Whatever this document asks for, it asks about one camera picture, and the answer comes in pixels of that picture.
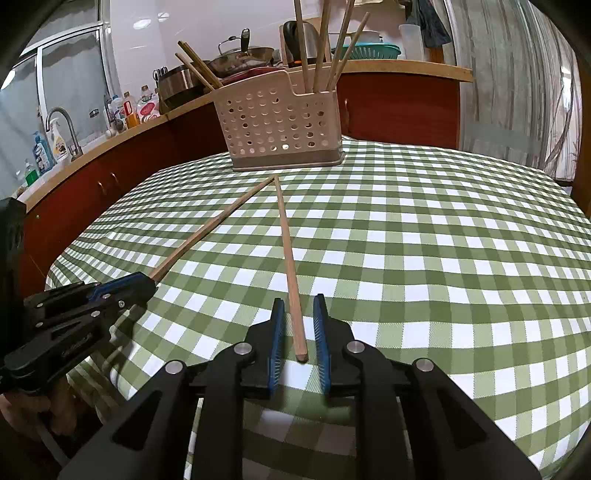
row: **human hand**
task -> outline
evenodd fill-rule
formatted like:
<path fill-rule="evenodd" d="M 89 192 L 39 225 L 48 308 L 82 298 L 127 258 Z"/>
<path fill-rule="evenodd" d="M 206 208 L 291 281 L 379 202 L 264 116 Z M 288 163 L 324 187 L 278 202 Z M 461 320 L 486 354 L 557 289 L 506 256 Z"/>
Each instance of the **human hand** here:
<path fill-rule="evenodd" d="M 0 395 L 0 411 L 8 424 L 31 439 L 39 440 L 31 416 L 51 412 L 50 428 L 56 435 L 71 435 L 76 428 L 74 398 L 66 378 L 60 379 L 48 396 L 30 397 L 19 391 Z"/>

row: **scissors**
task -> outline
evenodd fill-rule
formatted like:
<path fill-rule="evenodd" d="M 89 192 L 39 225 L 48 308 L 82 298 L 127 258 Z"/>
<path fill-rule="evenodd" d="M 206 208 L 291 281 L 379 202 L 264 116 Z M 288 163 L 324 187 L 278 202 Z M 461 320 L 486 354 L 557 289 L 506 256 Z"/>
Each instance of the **scissors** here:
<path fill-rule="evenodd" d="M 164 75 L 165 73 L 168 73 L 168 67 L 162 67 L 161 69 L 154 70 L 154 72 L 152 73 L 152 78 L 156 82 L 156 85 L 158 85 L 158 82 L 160 81 L 160 77 L 162 75 Z"/>

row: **kettle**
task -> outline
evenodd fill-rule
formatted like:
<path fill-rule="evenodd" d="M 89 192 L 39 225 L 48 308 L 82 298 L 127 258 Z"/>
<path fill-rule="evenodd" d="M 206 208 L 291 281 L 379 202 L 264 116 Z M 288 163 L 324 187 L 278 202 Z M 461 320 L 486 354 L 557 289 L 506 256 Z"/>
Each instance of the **kettle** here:
<path fill-rule="evenodd" d="M 294 20 L 283 24 L 283 37 L 285 38 L 285 54 L 288 66 L 301 65 L 300 43 L 297 36 L 297 23 Z M 314 25 L 304 22 L 304 43 L 306 45 L 306 56 L 308 64 L 316 63 L 316 45 L 319 42 L 319 35 Z"/>

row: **green checkered tablecloth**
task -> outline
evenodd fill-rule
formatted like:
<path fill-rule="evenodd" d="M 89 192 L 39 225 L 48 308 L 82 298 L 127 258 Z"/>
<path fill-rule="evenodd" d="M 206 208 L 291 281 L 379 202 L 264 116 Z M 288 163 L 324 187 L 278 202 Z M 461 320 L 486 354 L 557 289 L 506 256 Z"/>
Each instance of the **green checkered tablecloth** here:
<path fill-rule="evenodd" d="M 310 361 L 295 361 L 288 323 L 282 392 L 245 406 L 244 478 L 354 478 L 351 405 L 328 408 L 320 395 L 316 293 L 389 358 L 433 359 L 552 476 L 591 417 L 589 221 L 537 170 L 343 143 L 340 166 L 279 171 Z M 66 249 L 47 286 L 149 273 L 269 175 L 232 172 L 227 153 L 162 170 Z M 148 310 L 124 315 L 112 346 L 70 382 L 107 418 L 167 360 L 211 359 L 267 320 L 273 299 L 287 299 L 284 271 L 271 185 L 184 255 Z"/>

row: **window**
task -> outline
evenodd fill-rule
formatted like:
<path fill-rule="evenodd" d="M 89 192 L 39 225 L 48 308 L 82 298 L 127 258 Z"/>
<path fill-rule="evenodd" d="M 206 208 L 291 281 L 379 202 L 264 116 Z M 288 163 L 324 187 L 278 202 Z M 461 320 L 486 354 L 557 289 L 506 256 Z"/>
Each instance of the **window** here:
<path fill-rule="evenodd" d="M 55 106 L 72 118 L 80 145 L 94 133 L 89 113 L 103 96 L 121 95 L 109 28 L 109 0 L 66 0 L 39 28 L 0 90 L 0 199 L 12 195 L 34 166 L 33 133 Z M 61 115 L 60 133 L 71 144 Z"/>
<path fill-rule="evenodd" d="M 98 0 L 66 0 L 37 30 L 28 46 L 71 28 L 96 22 L 98 19 Z"/>
<path fill-rule="evenodd" d="M 47 112 L 55 106 L 65 108 L 80 144 L 85 144 L 84 139 L 93 133 L 89 114 L 94 109 L 103 110 L 103 96 L 107 93 L 98 32 L 43 49 L 43 91 Z M 60 133 L 69 138 L 65 120 L 55 115 L 60 119 Z"/>
<path fill-rule="evenodd" d="M 35 58 L 13 68 L 12 80 L 0 90 L 0 193 L 7 197 L 18 188 L 17 172 L 24 172 L 25 159 L 34 165 L 35 130 L 41 129 L 37 117 Z"/>

